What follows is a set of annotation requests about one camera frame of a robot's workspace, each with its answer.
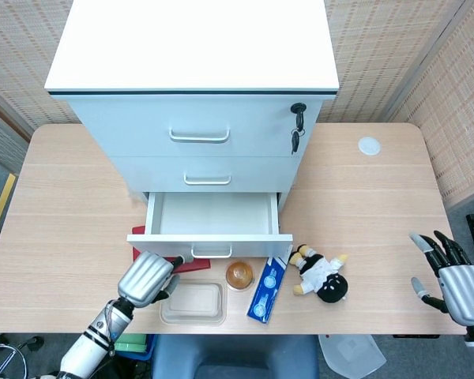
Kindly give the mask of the green plastic box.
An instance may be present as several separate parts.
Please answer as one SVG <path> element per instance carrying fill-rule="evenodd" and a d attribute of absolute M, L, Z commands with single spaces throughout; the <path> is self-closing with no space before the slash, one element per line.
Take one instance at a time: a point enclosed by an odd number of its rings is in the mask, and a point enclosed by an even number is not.
<path fill-rule="evenodd" d="M 143 353 L 147 347 L 145 334 L 122 334 L 115 342 L 116 351 Z"/>

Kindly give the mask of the black key in lock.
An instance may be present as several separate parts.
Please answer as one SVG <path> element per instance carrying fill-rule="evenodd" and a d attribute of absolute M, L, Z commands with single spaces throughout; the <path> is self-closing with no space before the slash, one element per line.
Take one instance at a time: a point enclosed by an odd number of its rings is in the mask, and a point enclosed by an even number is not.
<path fill-rule="evenodd" d="M 294 103 L 290 108 L 291 113 L 295 114 L 295 125 L 299 132 L 303 131 L 304 128 L 304 112 L 306 109 L 307 105 L 305 103 Z"/>

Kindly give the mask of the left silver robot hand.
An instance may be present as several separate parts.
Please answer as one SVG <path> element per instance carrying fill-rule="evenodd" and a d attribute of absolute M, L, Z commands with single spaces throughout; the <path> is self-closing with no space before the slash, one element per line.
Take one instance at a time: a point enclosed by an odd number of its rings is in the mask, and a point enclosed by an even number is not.
<path fill-rule="evenodd" d="M 118 283 L 118 300 L 133 308 L 144 308 L 169 298 L 180 281 L 173 271 L 192 261 L 184 256 L 167 261 L 156 253 L 141 253 Z"/>

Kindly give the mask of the blue toothpaste box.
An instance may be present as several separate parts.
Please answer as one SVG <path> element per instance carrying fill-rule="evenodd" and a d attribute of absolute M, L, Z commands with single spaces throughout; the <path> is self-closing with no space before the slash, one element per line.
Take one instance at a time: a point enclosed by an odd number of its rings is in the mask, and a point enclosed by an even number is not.
<path fill-rule="evenodd" d="M 247 311 L 249 318 L 264 325 L 269 322 L 291 252 L 292 246 L 287 248 L 286 253 L 282 253 L 278 257 L 269 257 L 265 261 L 254 297 Z"/>

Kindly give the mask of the white drawer with lock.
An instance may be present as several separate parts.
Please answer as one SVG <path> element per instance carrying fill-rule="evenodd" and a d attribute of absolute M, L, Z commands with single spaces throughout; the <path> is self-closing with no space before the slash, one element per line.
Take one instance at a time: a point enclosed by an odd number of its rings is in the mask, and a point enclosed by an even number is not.
<path fill-rule="evenodd" d="M 313 96 L 76 96 L 69 105 L 112 157 L 289 156 L 294 103 L 305 103 L 304 150 L 321 110 Z"/>

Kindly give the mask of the white drawer cabinet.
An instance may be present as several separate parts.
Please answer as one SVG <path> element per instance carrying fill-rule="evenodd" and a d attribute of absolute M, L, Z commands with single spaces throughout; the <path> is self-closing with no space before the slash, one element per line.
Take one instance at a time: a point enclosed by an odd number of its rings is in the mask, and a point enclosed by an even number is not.
<path fill-rule="evenodd" d="M 73 0 L 45 88 L 135 192 L 283 205 L 339 81 L 324 0 Z"/>

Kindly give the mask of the red booklet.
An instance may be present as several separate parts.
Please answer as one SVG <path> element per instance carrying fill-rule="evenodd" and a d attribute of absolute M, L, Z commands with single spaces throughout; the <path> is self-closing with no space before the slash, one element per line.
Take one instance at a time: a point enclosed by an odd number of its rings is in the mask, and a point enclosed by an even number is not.
<path fill-rule="evenodd" d="M 145 233 L 145 226 L 137 226 L 137 227 L 132 227 L 131 229 L 132 235 L 143 235 Z M 141 254 L 141 251 L 133 247 L 133 261 L 135 261 L 139 255 Z M 172 262 L 174 260 L 173 257 L 166 257 L 165 258 L 167 261 Z M 203 269 L 211 269 L 211 262 L 209 259 L 194 259 L 193 261 L 189 263 L 184 263 L 180 265 L 179 267 L 175 268 L 173 270 L 173 273 L 182 273 L 182 272 L 194 272 L 194 271 L 200 271 Z"/>

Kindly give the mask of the white plastic bag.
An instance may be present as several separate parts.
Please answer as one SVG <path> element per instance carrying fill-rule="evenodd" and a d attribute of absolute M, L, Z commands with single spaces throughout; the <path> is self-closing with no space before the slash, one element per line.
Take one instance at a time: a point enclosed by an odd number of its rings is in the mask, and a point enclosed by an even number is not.
<path fill-rule="evenodd" d="M 372 335 L 319 335 L 328 367 L 346 379 L 364 379 L 386 364 Z"/>

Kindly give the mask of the blue grey chair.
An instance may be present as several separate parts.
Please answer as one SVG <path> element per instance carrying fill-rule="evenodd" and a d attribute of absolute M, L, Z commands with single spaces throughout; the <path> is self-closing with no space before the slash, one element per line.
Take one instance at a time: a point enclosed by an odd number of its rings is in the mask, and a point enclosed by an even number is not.
<path fill-rule="evenodd" d="M 152 379 L 319 379 L 312 335 L 160 335 Z"/>

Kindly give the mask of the white middle-size drawer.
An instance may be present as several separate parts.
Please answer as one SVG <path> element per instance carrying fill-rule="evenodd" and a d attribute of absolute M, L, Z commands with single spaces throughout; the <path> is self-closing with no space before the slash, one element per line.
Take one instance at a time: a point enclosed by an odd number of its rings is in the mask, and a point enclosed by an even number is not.
<path fill-rule="evenodd" d="M 280 193 L 290 190 L 298 157 L 115 157 L 136 192 Z"/>

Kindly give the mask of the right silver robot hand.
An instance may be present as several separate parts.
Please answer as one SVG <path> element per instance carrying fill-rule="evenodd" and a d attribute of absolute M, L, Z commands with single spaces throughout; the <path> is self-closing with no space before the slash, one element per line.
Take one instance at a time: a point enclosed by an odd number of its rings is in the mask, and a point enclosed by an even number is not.
<path fill-rule="evenodd" d="M 440 231 L 434 236 L 409 234 L 431 266 L 442 297 L 431 296 L 416 277 L 411 278 L 412 288 L 425 304 L 449 314 L 461 326 L 474 327 L 474 265 L 457 242 Z"/>

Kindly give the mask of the white shallow drawer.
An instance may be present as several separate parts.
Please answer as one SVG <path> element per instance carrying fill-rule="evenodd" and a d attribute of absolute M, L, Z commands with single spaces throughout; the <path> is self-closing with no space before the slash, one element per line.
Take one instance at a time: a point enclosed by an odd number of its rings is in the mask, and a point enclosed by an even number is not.
<path fill-rule="evenodd" d="M 275 193 L 150 193 L 145 231 L 127 236 L 135 249 L 162 257 L 284 257 Z"/>

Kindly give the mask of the clear plastic food container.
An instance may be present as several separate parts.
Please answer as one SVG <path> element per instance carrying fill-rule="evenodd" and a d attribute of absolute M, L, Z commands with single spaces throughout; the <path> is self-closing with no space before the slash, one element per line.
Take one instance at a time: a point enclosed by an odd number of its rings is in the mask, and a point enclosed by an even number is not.
<path fill-rule="evenodd" d="M 226 317 L 227 293 L 221 283 L 181 280 L 160 305 L 166 324 L 219 325 Z"/>

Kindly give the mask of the black and white plush doll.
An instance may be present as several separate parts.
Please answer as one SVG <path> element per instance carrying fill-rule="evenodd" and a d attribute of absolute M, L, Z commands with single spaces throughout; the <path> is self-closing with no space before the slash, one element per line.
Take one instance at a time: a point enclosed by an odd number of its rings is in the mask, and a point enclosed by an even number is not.
<path fill-rule="evenodd" d="M 348 282 L 340 274 L 348 256 L 341 254 L 328 260 L 306 244 L 293 251 L 288 263 L 299 270 L 301 283 L 293 287 L 294 295 L 315 293 L 325 303 L 344 300 L 348 292 Z"/>

